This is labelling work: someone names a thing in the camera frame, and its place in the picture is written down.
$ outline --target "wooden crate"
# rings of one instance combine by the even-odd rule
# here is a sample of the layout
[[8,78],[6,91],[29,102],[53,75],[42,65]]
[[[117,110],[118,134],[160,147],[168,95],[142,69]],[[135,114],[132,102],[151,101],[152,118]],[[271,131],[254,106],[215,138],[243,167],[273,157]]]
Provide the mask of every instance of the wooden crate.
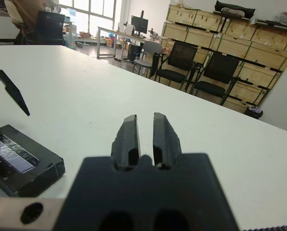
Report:
[[238,73],[238,77],[242,80],[253,83],[257,86],[263,86],[265,88],[271,88],[273,84],[271,82],[277,76],[277,72],[271,71],[252,64],[243,63],[241,70]]
[[234,38],[224,34],[214,35],[215,40],[210,48],[214,51],[230,54],[239,58],[245,58],[248,48],[251,44],[250,41]]
[[187,34],[187,27],[175,24],[165,23],[163,36],[169,39],[174,39],[184,42]]
[[255,25],[251,25],[249,21],[242,19],[230,19],[229,25],[225,30],[225,34],[240,39],[251,40],[256,30]]
[[252,41],[287,51],[287,31],[258,26]]
[[214,34],[210,32],[190,28],[185,42],[209,48],[213,35]]
[[248,104],[242,103],[239,100],[235,100],[232,98],[227,98],[226,102],[223,105],[224,107],[227,107],[231,110],[234,110],[236,112],[244,113],[248,107]]
[[284,63],[287,59],[287,52],[253,42],[245,58],[268,67],[280,69],[281,67],[286,68]]
[[221,16],[198,10],[193,26],[201,27],[207,30],[218,31],[219,27],[221,26],[221,23]]
[[266,93],[266,91],[245,83],[237,82],[230,92],[230,95],[242,99],[245,102],[255,103],[258,101],[259,95],[263,93]]
[[282,64],[282,66],[280,67],[279,70],[285,71],[286,68],[287,68],[287,58],[286,58],[286,60],[284,61],[284,63]]
[[194,58],[194,62],[203,64],[207,58],[207,55],[208,55],[208,51],[198,49],[195,55],[195,58]]
[[170,6],[167,20],[173,23],[177,22],[191,26],[193,25],[196,12],[196,10],[187,10],[177,6]]

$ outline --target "black object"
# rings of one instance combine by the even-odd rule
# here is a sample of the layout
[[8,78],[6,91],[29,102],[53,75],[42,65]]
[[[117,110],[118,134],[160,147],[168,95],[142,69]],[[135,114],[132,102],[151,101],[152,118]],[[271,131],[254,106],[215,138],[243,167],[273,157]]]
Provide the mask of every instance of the black object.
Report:
[[[196,47],[175,42],[169,57],[162,61],[159,69],[157,70],[155,80],[157,79],[157,76],[159,76],[158,82],[160,82],[160,78],[163,77],[165,79],[169,79],[169,84],[171,81],[181,83],[182,88],[189,72],[196,66],[196,63],[193,61],[196,52]],[[168,61],[169,65],[188,71],[187,74],[183,75],[172,70],[162,69],[162,66],[166,61]]]
[[208,156],[181,154],[160,113],[153,147],[155,166],[140,157],[136,116],[126,118],[111,157],[83,161],[53,230],[239,230]]
[[22,94],[20,93],[20,90],[15,86],[15,84],[9,79],[9,77],[2,70],[0,70],[0,80],[5,85],[5,90],[8,92],[8,94],[13,98],[13,100],[17,103],[17,105],[26,113],[26,115],[29,116],[30,112],[26,106]]
[[142,52],[143,47],[142,46],[136,46],[136,45],[129,45],[128,50],[128,60],[133,62],[136,58],[140,57],[140,54]]
[[287,226],[278,226],[273,228],[267,228],[267,229],[255,229],[255,230],[248,230],[248,231],[287,231]]
[[198,78],[196,78],[190,93],[192,94],[194,89],[201,90],[208,94],[222,98],[221,105],[223,105],[236,83],[236,79],[233,77],[233,74],[235,73],[238,64],[239,61],[237,59],[214,53],[207,67],[203,68],[204,76],[226,84],[230,83],[228,89],[225,90],[220,86],[205,81],[199,81],[201,77],[200,75]]
[[0,128],[0,188],[6,194],[38,196],[64,173],[61,157],[10,125]]
[[4,0],[0,0],[0,10],[7,11]]
[[231,8],[233,10],[240,10],[243,11],[245,13],[245,18],[250,19],[252,16],[254,16],[255,10],[256,9],[249,9],[249,8],[244,8],[241,6],[237,6],[237,5],[231,5],[231,4],[227,4],[227,3],[222,3],[220,1],[217,1],[215,4],[215,10],[221,12],[222,8],[224,7],[228,7]]
[[63,23],[65,16],[59,13],[39,11],[37,23],[32,32],[25,32],[27,44],[30,45],[64,45]]
[[263,116],[263,111],[261,111],[260,113],[254,112],[252,110],[250,110],[249,108],[246,109],[246,111],[244,112],[245,115],[253,117],[255,119],[259,119]]
[[144,19],[144,11],[142,11],[141,17],[136,17],[132,15],[131,25],[135,26],[135,30],[137,31],[137,36],[140,36],[140,33],[147,33],[148,30],[148,20]]
[[152,76],[154,76],[155,73],[157,72],[159,59],[160,59],[160,58],[163,58],[163,55],[164,55],[164,54],[158,54],[158,53],[154,53],[154,54],[153,54],[152,67],[151,67],[151,70],[150,70],[149,78],[151,78]]

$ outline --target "black box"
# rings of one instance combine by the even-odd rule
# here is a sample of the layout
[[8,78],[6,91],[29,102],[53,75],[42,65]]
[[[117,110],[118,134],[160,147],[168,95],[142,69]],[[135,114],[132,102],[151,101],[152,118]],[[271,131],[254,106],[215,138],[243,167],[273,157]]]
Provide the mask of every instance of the black box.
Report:
[[10,125],[0,128],[0,188],[34,197],[65,173],[63,159]]

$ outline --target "table leg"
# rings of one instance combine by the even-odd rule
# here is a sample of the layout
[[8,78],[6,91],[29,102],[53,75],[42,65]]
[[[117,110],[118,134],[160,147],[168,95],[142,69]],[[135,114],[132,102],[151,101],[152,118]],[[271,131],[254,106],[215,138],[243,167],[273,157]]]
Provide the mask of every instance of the table leg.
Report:
[[122,43],[122,54],[121,54],[121,59],[123,59],[123,51],[124,51],[124,40],[125,40],[125,38],[123,38],[123,43]]
[[96,57],[100,58],[100,44],[101,44],[101,30],[100,28],[97,31],[97,49],[96,49]]
[[114,40],[114,57],[117,53],[117,40],[118,40],[118,34],[115,34],[115,40]]
[[72,43],[72,23],[70,23],[69,27],[68,27],[68,47],[71,48],[71,43]]

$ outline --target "office chair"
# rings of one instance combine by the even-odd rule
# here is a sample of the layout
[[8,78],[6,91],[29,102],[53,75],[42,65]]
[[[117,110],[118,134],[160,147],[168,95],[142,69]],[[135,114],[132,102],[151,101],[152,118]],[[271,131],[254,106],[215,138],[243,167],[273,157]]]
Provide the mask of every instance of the office chair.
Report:
[[[162,51],[162,45],[160,43],[146,41],[143,45],[143,51],[148,53],[148,54],[154,54],[154,53],[160,54]],[[146,62],[146,61],[141,60],[141,59],[135,59],[134,60],[134,66],[133,66],[133,72],[135,70],[136,65],[139,66],[138,74],[140,73],[140,70],[142,67],[145,67],[145,68],[150,69],[150,70],[152,69],[152,63]]]
[[[181,90],[188,74],[196,65],[196,63],[193,61],[196,52],[197,48],[195,47],[175,42],[169,57],[167,57],[165,60],[162,60],[161,66],[157,70],[156,77],[154,80],[156,80],[159,76],[158,82],[160,82],[161,77],[163,77],[169,80],[168,86],[170,85],[171,81],[181,83]],[[188,71],[187,74],[183,75],[172,70],[162,69],[162,66],[166,61],[168,61],[168,64],[171,66],[175,66],[179,69]]]
[[63,14],[39,11],[34,31],[24,33],[27,44],[64,45],[64,21]]
[[237,59],[231,58],[229,56],[224,56],[222,54],[214,53],[211,57],[206,68],[202,70],[204,71],[204,76],[209,77],[211,79],[229,84],[227,91],[217,85],[212,83],[208,83],[205,81],[199,81],[201,74],[198,78],[196,78],[194,85],[191,88],[190,94],[193,93],[193,90],[196,89],[197,91],[203,91],[208,94],[217,96],[222,98],[221,104],[223,105],[230,94],[232,88],[234,87],[237,79],[233,77],[235,70],[239,64]]

